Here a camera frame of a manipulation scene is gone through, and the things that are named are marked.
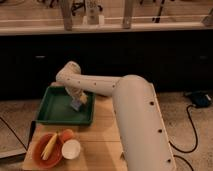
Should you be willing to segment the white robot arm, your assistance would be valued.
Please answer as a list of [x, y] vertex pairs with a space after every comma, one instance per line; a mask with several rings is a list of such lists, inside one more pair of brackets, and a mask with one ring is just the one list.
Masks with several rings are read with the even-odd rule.
[[77, 100], [83, 91], [112, 97], [128, 171], [176, 171], [152, 83], [138, 75], [82, 75], [73, 61], [57, 73], [56, 81]]

